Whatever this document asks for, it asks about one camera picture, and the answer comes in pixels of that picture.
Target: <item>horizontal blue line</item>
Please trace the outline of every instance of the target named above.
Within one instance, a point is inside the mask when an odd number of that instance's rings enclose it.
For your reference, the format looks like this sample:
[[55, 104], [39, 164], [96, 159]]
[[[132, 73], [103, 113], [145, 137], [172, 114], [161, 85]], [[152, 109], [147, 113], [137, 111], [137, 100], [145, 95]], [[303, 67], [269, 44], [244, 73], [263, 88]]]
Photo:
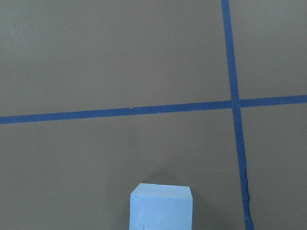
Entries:
[[133, 109], [119, 108], [119, 109], [90, 110], [90, 111], [64, 112], [64, 113], [52, 113], [52, 114], [4, 116], [0, 117], [0, 124], [83, 119], [83, 118], [109, 117], [109, 116], [174, 113], [174, 112], [188, 112], [188, 111], [229, 109], [229, 108], [231, 108], [231, 101], [171, 104], [171, 105], [135, 107]]
[[307, 95], [240, 100], [241, 107], [307, 103]]

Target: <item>blue line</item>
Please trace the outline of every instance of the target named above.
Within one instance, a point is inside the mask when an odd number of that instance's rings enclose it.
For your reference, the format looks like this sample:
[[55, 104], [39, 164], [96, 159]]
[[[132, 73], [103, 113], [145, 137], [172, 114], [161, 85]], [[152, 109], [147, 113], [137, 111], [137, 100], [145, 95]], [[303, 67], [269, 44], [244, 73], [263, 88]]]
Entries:
[[174, 113], [174, 112], [229, 109], [229, 108], [231, 108], [231, 101], [171, 104], [171, 105], [135, 107], [133, 109], [120, 108], [120, 109], [90, 110], [90, 111], [65, 112], [65, 113], [53, 113], [53, 114], [4, 116], [0, 117], [0, 124], [69, 120], [69, 119], [109, 117], [109, 116]]
[[307, 103], [307, 95], [240, 100], [241, 107]]
[[231, 28], [229, 1], [228, 0], [221, 0], [221, 1], [222, 1], [228, 75], [229, 75], [232, 112], [233, 112], [235, 135], [236, 135], [236, 151], [237, 151], [238, 164], [239, 164], [245, 228], [246, 230], [254, 230], [254, 224], [249, 212], [247, 162], [245, 157], [240, 97], [239, 97], [238, 82], [236, 77], [236, 59], [235, 59], [234, 41], [233, 41], [232, 28]]

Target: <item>blue block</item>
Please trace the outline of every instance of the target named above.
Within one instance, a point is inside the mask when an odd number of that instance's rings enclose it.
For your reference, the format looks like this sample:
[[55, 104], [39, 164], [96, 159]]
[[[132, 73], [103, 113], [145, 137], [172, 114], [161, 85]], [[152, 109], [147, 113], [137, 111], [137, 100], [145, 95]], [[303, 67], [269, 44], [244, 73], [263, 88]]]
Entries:
[[139, 184], [130, 196], [130, 230], [191, 230], [192, 209], [187, 186]]

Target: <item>foam block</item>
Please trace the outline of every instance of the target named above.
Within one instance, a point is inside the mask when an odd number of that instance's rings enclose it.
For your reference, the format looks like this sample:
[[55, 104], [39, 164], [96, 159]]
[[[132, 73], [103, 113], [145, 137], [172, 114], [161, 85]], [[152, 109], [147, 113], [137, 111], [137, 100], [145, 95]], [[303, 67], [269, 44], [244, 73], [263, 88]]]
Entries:
[[130, 196], [130, 230], [191, 230], [192, 209], [187, 186], [139, 184]]

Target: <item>cube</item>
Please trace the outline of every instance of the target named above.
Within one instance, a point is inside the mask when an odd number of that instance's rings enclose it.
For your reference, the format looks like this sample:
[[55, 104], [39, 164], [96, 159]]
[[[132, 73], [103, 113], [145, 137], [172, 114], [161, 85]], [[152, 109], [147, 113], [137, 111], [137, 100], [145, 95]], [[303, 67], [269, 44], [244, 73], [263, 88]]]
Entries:
[[130, 196], [130, 230], [191, 230], [192, 209], [189, 187], [141, 183]]

